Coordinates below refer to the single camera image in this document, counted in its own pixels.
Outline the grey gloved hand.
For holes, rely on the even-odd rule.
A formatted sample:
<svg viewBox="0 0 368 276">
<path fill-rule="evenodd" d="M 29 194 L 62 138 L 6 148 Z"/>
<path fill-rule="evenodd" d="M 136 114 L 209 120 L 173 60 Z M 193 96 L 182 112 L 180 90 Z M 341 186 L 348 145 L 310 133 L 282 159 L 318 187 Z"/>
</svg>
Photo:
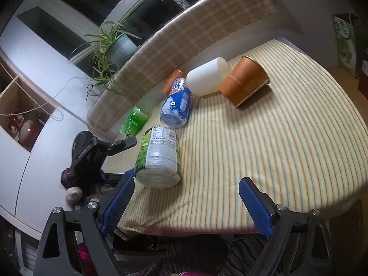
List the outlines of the grey gloved hand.
<svg viewBox="0 0 368 276">
<path fill-rule="evenodd" d="M 104 185 L 96 188 L 96 193 L 85 196 L 83 191 L 79 187 L 71 187 L 66 192 L 66 211 L 73 211 L 79 209 L 89 202 L 95 201 L 99 202 L 101 198 L 107 193 L 109 193 L 114 188 L 111 185 Z"/>
</svg>

